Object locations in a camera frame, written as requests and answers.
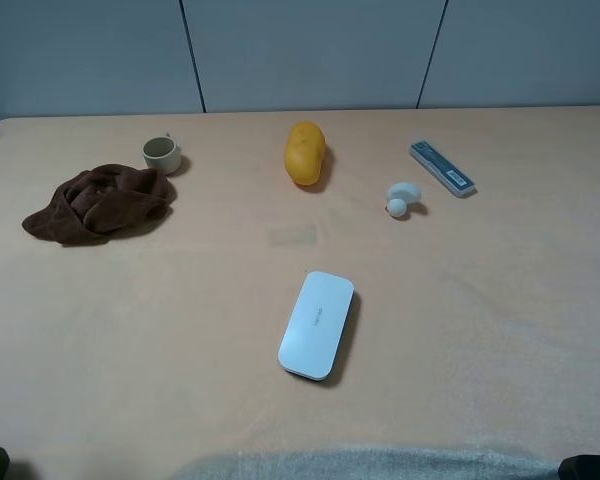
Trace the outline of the yellow mango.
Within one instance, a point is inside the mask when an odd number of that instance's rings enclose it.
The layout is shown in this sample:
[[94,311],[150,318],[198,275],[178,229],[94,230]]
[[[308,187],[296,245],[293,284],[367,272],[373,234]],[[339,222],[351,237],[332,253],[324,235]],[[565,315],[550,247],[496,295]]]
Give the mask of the yellow mango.
[[311,122],[296,123],[289,134],[284,166],[297,185],[314,185],[320,177],[326,152],[326,140],[321,129]]

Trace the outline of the black object bottom right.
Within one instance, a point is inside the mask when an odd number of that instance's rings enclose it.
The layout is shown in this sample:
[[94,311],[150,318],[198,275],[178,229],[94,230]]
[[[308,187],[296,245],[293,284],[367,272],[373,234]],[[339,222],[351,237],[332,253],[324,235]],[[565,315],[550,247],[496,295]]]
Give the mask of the black object bottom right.
[[558,468],[560,480],[600,480],[600,455],[577,455],[564,459]]

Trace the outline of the white rectangular case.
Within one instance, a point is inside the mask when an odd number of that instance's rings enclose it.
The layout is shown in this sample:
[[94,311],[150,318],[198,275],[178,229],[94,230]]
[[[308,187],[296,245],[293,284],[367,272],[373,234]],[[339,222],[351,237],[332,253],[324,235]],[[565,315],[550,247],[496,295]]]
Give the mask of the white rectangular case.
[[353,283],[321,271],[307,274],[278,350],[284,370],[313,381],[333,368],[354,294]]

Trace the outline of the white mushroom toy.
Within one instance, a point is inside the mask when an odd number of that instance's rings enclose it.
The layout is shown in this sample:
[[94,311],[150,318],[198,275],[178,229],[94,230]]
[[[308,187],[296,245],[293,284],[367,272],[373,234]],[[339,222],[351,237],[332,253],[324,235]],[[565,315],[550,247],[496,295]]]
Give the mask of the white mushroom toy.
[[401,218],[412,204],[421,200],[420,188],[409,182],[400,182],[392,185],[386,195],[385,210],[392,218]]

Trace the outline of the clear box with black insert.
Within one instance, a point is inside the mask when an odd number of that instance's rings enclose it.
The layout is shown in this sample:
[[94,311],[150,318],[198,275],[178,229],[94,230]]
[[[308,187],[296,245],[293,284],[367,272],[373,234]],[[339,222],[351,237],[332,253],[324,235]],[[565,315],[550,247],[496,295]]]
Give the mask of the clear box with black insert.
[[477,191],[475,183],[429,142],[412,143],[409,153],[455,197],[467,198]]

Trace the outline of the beige ceramic cup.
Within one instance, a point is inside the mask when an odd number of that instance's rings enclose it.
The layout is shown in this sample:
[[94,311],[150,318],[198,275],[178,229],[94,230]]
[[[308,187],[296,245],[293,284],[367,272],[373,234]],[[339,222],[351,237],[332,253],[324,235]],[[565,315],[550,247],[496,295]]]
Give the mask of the beige ceramic cup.
[[182,164],[180,147],[168,133],[148,140],[142,147],[142,155],[149,168],[165,175],[175,173]]

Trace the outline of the brown crumpled cloth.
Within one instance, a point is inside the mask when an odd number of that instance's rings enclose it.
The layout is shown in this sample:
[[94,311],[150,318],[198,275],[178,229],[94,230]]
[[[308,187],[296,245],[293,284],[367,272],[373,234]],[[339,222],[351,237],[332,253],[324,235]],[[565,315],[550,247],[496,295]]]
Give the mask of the brown crumpled cloth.
[[160,170],[101,165],[59,185],[49,204],[26,217],[22,227],[39,240],[65,246],[103,243],[114,233],[162,219],[174,195]]

